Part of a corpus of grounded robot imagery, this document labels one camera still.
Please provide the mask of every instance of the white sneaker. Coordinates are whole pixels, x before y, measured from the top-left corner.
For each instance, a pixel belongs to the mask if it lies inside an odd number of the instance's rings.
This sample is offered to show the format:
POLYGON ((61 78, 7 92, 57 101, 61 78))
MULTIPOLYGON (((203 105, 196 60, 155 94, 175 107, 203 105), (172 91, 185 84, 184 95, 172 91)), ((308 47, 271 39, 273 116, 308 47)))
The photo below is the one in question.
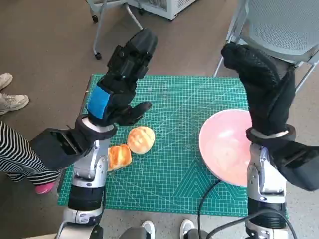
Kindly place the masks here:
POLYGON ((16 111, 25 107, 29 103, 29 98, 26 95, 7 95, 0 93, 0 115, 9 111, 16 111))
POLYGON ((145 221, 142 224, 142 227, 145 228, 145 230, 151 234, 151 239, 155 239, 155 226, 152 221, 145 221))
POLYGON ((179 238, 180 239, 184 239, 184 236, 192 229, 195 228, 195 224, 189 220, 189 219, 185 219, 181 225, 180 225, 180 229, 179 229, 179 238))
POLYGON ((13 76, 10 73, 1 74, 0 75, 0 90, 7 87, 12 80, 13 80, 13 76))

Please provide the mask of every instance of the black robotic glove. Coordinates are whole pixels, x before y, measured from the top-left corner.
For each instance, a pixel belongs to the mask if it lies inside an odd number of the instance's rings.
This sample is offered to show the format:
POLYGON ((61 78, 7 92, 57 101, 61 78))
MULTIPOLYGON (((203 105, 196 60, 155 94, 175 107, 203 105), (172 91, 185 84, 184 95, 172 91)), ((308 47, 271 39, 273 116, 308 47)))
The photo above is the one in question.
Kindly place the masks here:
POLYGON ((228 43, 221 54, 246 89, 253 129, 263 135, 286 131, 295 97, 294 66, 248 45, 228 43))

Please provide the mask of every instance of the blue strap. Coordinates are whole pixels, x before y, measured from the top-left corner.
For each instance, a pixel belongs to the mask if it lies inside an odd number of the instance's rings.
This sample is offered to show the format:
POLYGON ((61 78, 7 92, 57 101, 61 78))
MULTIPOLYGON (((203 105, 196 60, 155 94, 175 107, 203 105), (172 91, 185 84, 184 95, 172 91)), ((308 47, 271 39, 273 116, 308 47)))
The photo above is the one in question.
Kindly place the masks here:
POLYGON ((91 98, 88 103, 88 111, 96 118, 102 119, 104 109, 109 101, 110 94, 96 86, 91 93, 91 98))

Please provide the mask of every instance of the floor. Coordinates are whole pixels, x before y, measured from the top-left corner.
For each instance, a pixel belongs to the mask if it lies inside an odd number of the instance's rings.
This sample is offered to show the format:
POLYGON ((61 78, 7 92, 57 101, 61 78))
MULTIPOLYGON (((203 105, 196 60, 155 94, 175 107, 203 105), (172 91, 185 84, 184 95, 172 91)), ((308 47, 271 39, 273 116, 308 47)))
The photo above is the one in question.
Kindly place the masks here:
MULTIPOLYGON (((235 8, 232 0, 199 0, 175 21, 145 14, 138 15, 144 27, 159 37, 159 45, 149 74, 212 75, 228 25, 235 8)), ((100 39, 103 60, 91 52, 96 29, 85 1, 2 0, 0 2, 0 72, 11 72, 9 94, 28 94, 31 101, 20 111, 9 113, 2 121, 27 139, 42 130, 73 125, 80 110, 89 76, 105 72, 106 63, 118 44, 125 43, 137 28, 123 9, 109 12, 100 39)), ((298 71, 298 79, 306 70, 298 71)), ((220 75, 235 76, 221 69, 220 75)), ((289 123, 298 131, 299 142, 318 145, 319 72, 314 72, 296 97, 289 123)), ((35 195, 27 181, 14 184, 0 177, 1 238, 18 239, 57 231, 62 208, 57 195, 35 195)), ((290 219, 300 238, 315 239, 319 192, 305 192, 288 185, 290 219)), ((157 238, 177 239, 181 221, 196 216, 107 210, 102 225, 105 238, 117 239, 128 227, 151 219, 157 238)), ((202 226, 210 231, 233 220, 228 217, 203 217, 202 226)), ((217 239, 244 238, 239 225, 219 233, 217 239)))

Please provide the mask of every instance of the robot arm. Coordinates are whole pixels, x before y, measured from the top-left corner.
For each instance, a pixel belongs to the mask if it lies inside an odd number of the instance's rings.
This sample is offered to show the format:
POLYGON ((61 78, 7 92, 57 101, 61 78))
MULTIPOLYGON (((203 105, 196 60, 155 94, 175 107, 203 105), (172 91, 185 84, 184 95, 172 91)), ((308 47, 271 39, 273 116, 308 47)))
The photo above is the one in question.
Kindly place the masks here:
MULTIPOLYGON (((295 96, 294 67, 250 46, 226 44, 224 64, 243 83, 253 127, 247 130, 251 161, 247 170, 248 214, 272 209, 286 213, 286 182, 312 191, 319 188, 318 147, 295 140, 287 125, 295 96)), ((287 239, 284 218, 262 213, 245 222, 250 239, 287 239)))
POLYGON ((103 238, 99 222, 106 200, 110 139, 117 132, 115 124, 134 125, 151 107, 150 102, 135 107, 129 104, 135 96, 137 80, 148 70, 156 45, 157 37, 144 29, 124 47, 117 46, 108 72, 91 94, 88 114, 77 118, 74 129, 47 129, 31 142, 48 169, 74 163, 68 207, 56 239, 103 238))

